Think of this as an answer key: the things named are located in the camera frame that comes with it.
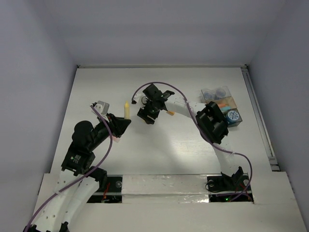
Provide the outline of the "yellow highlighter marker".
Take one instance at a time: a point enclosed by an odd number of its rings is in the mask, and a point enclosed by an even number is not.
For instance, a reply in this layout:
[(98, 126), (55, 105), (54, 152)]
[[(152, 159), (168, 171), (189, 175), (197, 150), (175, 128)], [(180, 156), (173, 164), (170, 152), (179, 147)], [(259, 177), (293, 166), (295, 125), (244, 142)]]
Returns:
[(128, 101), (124, 105), (124, 119), (130, 119), (130, 105)]

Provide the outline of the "pink highlighter marker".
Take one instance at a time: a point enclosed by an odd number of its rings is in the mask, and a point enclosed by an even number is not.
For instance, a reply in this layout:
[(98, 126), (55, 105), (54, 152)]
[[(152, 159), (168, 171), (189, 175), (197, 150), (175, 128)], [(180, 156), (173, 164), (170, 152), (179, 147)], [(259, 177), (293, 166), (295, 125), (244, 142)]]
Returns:
[(113, 139), (113, 141), (116, 142), (116, 143), (118, 143), (118, 142), (120, 141), (120, 138), (113, 137), (112, 139)]

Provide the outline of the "red-orange highlighter marker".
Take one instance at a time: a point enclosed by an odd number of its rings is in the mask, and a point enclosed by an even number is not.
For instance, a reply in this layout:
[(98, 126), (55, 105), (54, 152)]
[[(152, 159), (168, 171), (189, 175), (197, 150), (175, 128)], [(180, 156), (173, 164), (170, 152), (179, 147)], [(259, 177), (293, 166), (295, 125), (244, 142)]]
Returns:
[(218, 107), (221, 109), (221, 108), (225, 108), (225, 107), (228, 107), (229, 105), (227, 104), (218, 104)]

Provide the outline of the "blue patterned tape roll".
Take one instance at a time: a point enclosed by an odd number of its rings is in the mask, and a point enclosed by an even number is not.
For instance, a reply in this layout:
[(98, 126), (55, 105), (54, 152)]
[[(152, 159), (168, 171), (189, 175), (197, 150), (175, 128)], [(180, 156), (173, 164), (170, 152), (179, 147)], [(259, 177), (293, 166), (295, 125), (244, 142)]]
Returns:
[(236, 110), (230, 110), (226, 113), (225, 115), (227, 121), (228, 121), (228, 124), (234, 124), (234, 123), (237, 123), (240, 119), (240, 115), (239, 115), (239, 112), (236, 111)]

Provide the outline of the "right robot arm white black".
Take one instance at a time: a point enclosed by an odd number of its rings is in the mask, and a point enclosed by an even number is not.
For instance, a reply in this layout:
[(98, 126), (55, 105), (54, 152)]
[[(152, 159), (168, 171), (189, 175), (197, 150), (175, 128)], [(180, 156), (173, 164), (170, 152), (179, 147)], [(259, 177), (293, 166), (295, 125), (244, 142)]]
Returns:
[(189, 101), (182, 93), (175, 94), (167, 90), (162, 92), (154, 83), (145, 84), (141, 94), (135, 92), (131, 98), (133, 104), (139, 104), (137, 115), (147, 124), (154, 124), (161, 111), (175, 112), (191, 118), (202, 138), (214, 149), (219, 161), (221, 174), (208, 179), (208, 190), (221, 191), (244, 190), (244, 172), (235, 163), (236, 153), (232, 151), (228, 136), (228, 122), (219, 106), (211, 101), (207, 104)]

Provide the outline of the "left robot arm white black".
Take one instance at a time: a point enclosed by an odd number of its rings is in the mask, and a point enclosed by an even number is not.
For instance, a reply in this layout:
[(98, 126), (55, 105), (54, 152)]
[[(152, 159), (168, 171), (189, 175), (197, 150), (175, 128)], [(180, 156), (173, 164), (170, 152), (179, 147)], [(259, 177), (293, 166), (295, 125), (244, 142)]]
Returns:
[(96, 192), (109, 187), (107, 172), (93, 166), (94, 150), (107, 138), (121, 137), (130, 119), (107, 114), (93, 126), (81, 121), (74, 127), (72, 143), (61, 164), (54, 194), (34, 213), (26, 232), (68, 232), (74, 220)]

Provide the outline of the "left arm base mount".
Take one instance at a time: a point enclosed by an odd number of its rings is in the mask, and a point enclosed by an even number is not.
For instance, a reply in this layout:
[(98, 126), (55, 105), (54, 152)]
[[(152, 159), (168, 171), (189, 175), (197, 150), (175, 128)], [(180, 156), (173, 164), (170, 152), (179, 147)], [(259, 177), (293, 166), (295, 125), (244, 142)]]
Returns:
[(87, 203), (121, 203), (122, 202), (122, 175), (109, 175), (104, 187), (99, 188)]

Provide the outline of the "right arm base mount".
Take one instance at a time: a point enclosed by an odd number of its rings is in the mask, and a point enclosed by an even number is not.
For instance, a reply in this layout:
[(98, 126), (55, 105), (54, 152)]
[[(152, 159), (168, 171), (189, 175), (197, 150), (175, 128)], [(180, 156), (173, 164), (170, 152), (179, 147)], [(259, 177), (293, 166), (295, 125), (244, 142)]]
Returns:
[(231, 199), (247, 187), (249, 177), (245, 174), (234, 184), (229, 182), (229, 180), (231, 180), (230, 177), (223, 177), (222, 175), (211, 175), (207, 177), (205, 189), (209, 193), (210, 203), (230, 202)]

